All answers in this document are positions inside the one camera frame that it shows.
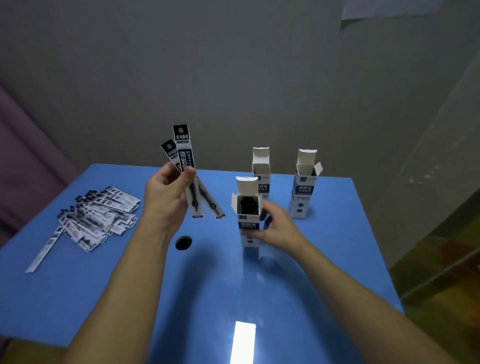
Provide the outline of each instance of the open box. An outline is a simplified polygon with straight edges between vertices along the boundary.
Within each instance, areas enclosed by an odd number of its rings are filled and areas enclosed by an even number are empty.
[[[288,206],[291,218],[305,218],[312,199],[317,177],[322,172],[322,164],[315,164],[316,150],[299,149],[297,168],[293,180],[292,195]]]
[[[237,214],[239,229],[260,229],[262,195],[258,193],[258,177],[237,177],[237,194],[232,194],[232,209]],[[260,241],[241,235],[241,244],[258,248]]]
[[[258,177],[258,193],[263,199],[270,194],[270,148],[253,148],[252,174]]]

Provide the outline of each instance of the right hand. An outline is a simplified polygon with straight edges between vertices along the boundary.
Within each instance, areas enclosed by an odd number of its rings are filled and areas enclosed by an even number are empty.
[[[260,220],[265,220],[263,230],[242,230],[242,235],[263,240],[267,244],[281,249],[290,255],[302,244],[307,242],[306,238],[288,215],[288,212],[273,202],[263,201],[263,211]]]

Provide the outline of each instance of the hand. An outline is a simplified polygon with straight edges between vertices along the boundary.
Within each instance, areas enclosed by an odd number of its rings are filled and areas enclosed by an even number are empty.
[[[165,229],[169,239],[177,232],[187,213],[185,190],[193,182],[196,170],[187,167],[180,174],[169,162],[155,173],[145,185],[142,220]]]
[[[267,213],[270,214],[270,216],[265,220]],[[263,230],[242,230],[242,235],[263,240],[267,244],[279,248],[290,255],[292,255],[301,244],[307,242],[288,215],[288,212],[273,202],[263,200],[263,211],[260,220],[265,220]]]

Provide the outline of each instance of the forearm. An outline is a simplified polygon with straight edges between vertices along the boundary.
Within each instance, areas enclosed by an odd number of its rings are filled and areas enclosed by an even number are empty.
[[[154,222],[142,220],[64,363],[144,363],[171,237]]]
[[[292,256],[369,364],[455,363],[387,301],[357,283],[307,241]]]

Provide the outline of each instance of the purple fabric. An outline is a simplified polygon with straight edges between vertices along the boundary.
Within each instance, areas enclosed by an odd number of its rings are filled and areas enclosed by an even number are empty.
[[[78,176],[0,89],[0,247]]]

